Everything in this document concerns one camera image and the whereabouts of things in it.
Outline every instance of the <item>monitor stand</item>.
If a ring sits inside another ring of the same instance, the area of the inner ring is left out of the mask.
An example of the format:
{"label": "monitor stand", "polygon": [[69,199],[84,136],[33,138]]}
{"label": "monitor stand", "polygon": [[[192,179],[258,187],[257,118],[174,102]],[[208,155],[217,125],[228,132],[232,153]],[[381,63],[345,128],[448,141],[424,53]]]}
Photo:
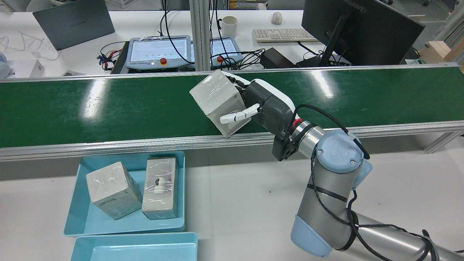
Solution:
{"label": "monitor stand", "polygon": [[337,21],[337,25],[335,26],[333,34],[330,36],[329,42],[325,48],[325,51],[322,55],[317,55],[311,57],[309,59],[303,60],[301,62],[296,63],[298,67],[326,67],[330,66],[329,60],[334,52],[335,45],[338,42],[340,34],[345,26],[347,19],[349,18],[348,15],[344,14],[339,17]]}

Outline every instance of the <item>green conveyor belt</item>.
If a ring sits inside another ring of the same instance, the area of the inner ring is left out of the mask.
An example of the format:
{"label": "green conveyor belt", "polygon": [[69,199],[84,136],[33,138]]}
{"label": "green conveyor belt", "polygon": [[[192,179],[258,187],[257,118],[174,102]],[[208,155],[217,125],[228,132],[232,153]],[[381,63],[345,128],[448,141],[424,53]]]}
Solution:
{"label": "green conveyor belt", "polygon": [[[348,127],[464,120],[457,67],[241,73]],[[219,135],[188,91],[204,75],[0,84],[0,147]],[[323,116],[299,115],[323,128]],[[264,132],[251,122],[241,133]]]}

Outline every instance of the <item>computer mouse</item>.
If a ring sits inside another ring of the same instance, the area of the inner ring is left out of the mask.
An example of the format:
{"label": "computer mouse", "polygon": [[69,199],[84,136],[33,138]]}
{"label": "computer mouse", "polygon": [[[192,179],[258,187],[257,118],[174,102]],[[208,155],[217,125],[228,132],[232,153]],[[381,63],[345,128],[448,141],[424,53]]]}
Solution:
{"label": "computer mouse", "polygon": [[272,20],[271,22],[274,24],[274,25],[280,25],[282,24],[282,14],[280,12],[275,12],[272,14]]}

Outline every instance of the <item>white cable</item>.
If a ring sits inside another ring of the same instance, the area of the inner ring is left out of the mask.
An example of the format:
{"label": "white cable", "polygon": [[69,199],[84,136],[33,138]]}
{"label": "white cable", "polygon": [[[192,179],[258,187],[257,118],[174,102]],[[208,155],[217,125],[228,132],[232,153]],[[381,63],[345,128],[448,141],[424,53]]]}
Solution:
{"label": "white cable", "polygon": [[54,6],[62,6],[64,5],[63,2],[57,1],[57,0],[48,0],[52,5]]}
{"label": "white cable", "polygon": [[[5,47],[5,51],[8,50],[8,49],[11,49],[11,50],[14,50],[14,51],[18,51],[18,52],[30,51],[30,53],[32,54],[32,56],[34,56],[35,58],[37,58],[37,59],[43,59],[43,60],[47,60],[47,61],[55,61],[55,60],[57,60],[57,59],[60,57],[61,52],[62,52],[61,50],[57,52],[58,55],[57,55],[57,57],[54,58],[54,59],[42,56],[43,53],[46,53],[46,52],[48,52],[48,51],[50,50],[50,45],[49,45],[49,44],[51,44],[51,43],[48,42],[48,41],[45,41],[45,38],[39,39],[39,38],[37,38],[37,37],[34,37],[34,36],[31,36],[31,35],[25,34],[25,33],[21,32],[21,31],[18,31],[18,32],[20,33],[21,39],[23,40],[23,48],[22,48],[22,49],[18,49],[18,48],[15,48],[15,47],[11,47],[11,46],[9,45],[9,43],[10,43],[9,37],[8,37],[8,36],[4,36],[4,37],[1,37],[1,38],[0,38],[0,45],[2,45],[3,47]],[[31,42],[29,45],[27,45],[27,46],[26,46],[26,39],[24,38],[24,36],[27,36],[27,37],[30,37],[30,38],[33,39],[32,42]],[[40,42],[39,46],[38,46],[37,48],[32,48],[32,45],[33,45],[36,41],[39,41],[39,42]]]}

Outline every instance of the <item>white box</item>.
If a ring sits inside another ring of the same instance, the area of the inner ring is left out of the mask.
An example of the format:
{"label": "white box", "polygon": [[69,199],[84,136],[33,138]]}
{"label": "white box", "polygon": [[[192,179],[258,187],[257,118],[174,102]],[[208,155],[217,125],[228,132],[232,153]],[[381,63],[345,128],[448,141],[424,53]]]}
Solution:
{"label": "white box", "polygon": [[191,89],[190,95],[226,138],[251,121],[251,118],[248,118],[228,124],[221,123],[222,116],[243,111],[246,107],[237,88],[219,70]]}
{"label": "white box", "polygon": [[114,220],[142,207],[139,186],[122,162],[116,162],[86,176],[90,201]]}
{"label": "white box", "polygon": [[9,78],[38,78],[44,74],[44,67],[39,60],[7,60],[6,64],[10,66]]}
{"label": "white box", "polygon": [[147,218],[177,217],[175,174],[175,157],[148,159],[142,203],[142,212]]}

